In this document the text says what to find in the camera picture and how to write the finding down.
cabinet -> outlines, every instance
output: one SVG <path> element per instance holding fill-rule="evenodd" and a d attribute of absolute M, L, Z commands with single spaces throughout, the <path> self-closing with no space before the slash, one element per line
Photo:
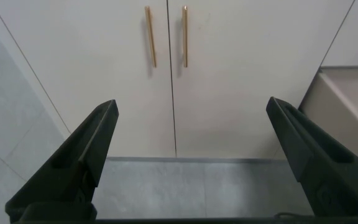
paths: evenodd
<path fill-rule="evenodd" d="M 69 131 L 114 98 L 109 156 L 175 157 L 166 1 L 0 0 L 0 16 Z"/>
<path fill-rule="evenodd" d="M 273 157 L 269 98 L 300 104 L 351 3 L 168 0 L 178 156 Z"/>
<path fill-rule="evenodd" d="M 351 3 L 0 0 L 0 16 L 70 131 L 117 100 L 109 156 L 271 158 L 269 97 L 299 105 Z"/>
<path fill-rule="evenodd" d="M 358 156 L 358 68 L 325 68 L 301 106 L 310 120 Z"/>

cabinet door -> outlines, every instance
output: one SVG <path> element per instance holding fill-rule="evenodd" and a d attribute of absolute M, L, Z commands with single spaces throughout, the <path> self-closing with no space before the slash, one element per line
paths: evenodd
<path fill-rule="evenodd" d="M 0 15 L 70 131 L 116 99 L 109 156 L 175 156 L 165 0 L 0 0 Z"/>
<path fill-rule="evenodd" d="M 300 104 L 351 3 L 168 0 L 178 157 L 272 158 L 269 98 Z"/>

tile floor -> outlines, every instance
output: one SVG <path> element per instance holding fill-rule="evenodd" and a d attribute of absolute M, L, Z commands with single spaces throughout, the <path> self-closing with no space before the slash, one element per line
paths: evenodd
<path fill-rule="evenodd" d="M 312 215 L 287 161 L 107 160 L 93 203 L 98 218 Z"/>

cabinet handle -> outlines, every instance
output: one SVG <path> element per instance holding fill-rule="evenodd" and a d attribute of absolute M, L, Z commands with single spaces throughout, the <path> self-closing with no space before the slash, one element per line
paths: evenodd
<path fill-rule="evenodd" d="M 183 66 L 187 68 L 187 6 L 181 10 L 181 21 L 183 28 Z"/>
<path fill-rule="evenodd" d="M 153 28 L 152 28 L 152 15 L 150 12 L 150 6 L 144 7 L 144 10 L 146 13 L 147 30 L 149 32 L 149 42 L 150 42 L 150 52 L 152 54 L 152 63 L 153 63 L 153 67 L 157 68 L 157 61 L 155 59 L 154 37 L 153 37 Z"/>

gray floor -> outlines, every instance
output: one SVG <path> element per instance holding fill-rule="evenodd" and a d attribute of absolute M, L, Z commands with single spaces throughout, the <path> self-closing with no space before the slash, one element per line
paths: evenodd
<path fill-rule="evenodd" d="M 98 218 L 313 214 L 286 161 L 106 161 L 93 203 Z"/>

